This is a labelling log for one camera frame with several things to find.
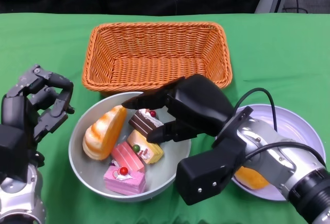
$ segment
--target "wicker basket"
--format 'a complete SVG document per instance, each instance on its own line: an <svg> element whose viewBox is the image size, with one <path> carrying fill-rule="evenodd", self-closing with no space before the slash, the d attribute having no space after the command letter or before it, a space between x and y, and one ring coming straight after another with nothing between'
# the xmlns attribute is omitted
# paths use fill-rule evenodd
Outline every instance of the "wicker basket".
<svg viewBox="0 0 330 224"><path fill-rule="evenodd" d="M103 94L145 91L195 73L221 88L232 81L226 36L219 24L112 23L91 34L82 84Z"/></svg>

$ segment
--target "green tablecloth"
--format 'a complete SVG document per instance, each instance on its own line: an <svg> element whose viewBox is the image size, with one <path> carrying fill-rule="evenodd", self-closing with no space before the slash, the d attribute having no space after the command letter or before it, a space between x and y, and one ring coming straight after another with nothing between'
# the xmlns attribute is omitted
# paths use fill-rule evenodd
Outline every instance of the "green tablecloth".
<svg viewBox="0 0 330 224"><path fill-rule="evenodd" d="M46 157L42 198L47 221L58 223L304 223L287 202L249 195L234 183L220 195L186 206L171 186L150 201L127 204L98 196L71 170L68 144L79 117L100 96L81 85L81 71L93 27L106 22L215 21L226 32L234 80L225 90L235 103L254 87L265 87L275 104L296 112L319 133L330 153L330 15L227 14L189 17L125 17L108 15L0 15L0 92L13 86L34 63L75 84L76 113L39 145ZM244 103L267 103L255 93ZM210 148L212 138L200 136L192 154Z"/></svg>

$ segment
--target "pink frosting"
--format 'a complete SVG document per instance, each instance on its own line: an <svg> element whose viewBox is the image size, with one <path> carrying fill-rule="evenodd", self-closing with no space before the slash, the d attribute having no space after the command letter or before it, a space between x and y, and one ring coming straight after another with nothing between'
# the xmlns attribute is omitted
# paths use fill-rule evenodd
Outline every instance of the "pink frosting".
<svg viewBox="0 0 330 224"><path fill-rule="evenodd" d="M104 175L106 188L124 195L135 195L143 193L145 190L144 173L138 171L129 171L131 179L117 180L113 176L113 172L119 170L120 167L110 166Z"/></svg>

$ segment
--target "cake slice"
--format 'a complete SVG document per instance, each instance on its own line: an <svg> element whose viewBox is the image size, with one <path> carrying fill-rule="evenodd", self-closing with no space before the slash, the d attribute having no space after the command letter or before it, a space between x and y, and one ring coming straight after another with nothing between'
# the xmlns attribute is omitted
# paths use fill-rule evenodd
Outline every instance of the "cake slice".
<svg viewBox="0 0 330 224"><path fill-rule="evenodd" d="M156 112L148 109L140 109L135 112L128 123L144 137L146 137L150 131L163 125L163 123L156 118Z"/></svg>
<svg viewBox="0 0 330 224"><path fill-rule="evenodd" d="M86 130L82 148L90 158L101 161L110 155L120 135L126 114L127 110L118 105Z"/></svg>
<svg viewBox="0 0 330 224"><path fill-rule="evenodd" d="M127 141L146 164L156 163L164 154L158 144L148 143L137 130L133 130Z"/></svg>
<svg viewBox="0 0 330 224"><path fill-rule="evenodd" d="M127 167L131 171L144 173L143 163L139 160L127 142L124 141L117 145L113 149L111 155L121 167Z"/></svg>
<svg viewBox="0 0 330 224"><path fill-rule="evenodd" d="M109 167L104 174L106 188L128 196L143 193L146 185L144 173L128 171L127 174L121 174L121 169L117 166Z"/></svg>

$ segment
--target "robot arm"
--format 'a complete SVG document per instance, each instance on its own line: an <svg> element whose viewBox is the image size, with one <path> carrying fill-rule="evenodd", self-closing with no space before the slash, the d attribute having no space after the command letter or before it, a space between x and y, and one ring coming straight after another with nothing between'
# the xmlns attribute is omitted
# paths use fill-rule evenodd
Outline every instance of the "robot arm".
<svg viewBox="0 0 330 224"><path fill-rule="evenodd" d="M57 93L53 87L62 91ZM3 97L0 223L45 223L46 211L40 198L42 176L37 170L44 165L44 156L37 146L74 113L69 105L72 92L71 81L34 65Z"/></svg>
<svg viewBox="0 0 330 224"><path fill-rule="evenodd" d="M122 105L131 109L166 106L176 118L150 132L148 142L181 141L201 133L216 137L212 150L183 159L177 166L175 184L188 205L219 194L245 166L273 184L308 223L329 222L330 174L320 155L251 118L250 107L235 113L207 78L180 78ZM254 154L263 147L269 149Z"/></svg>

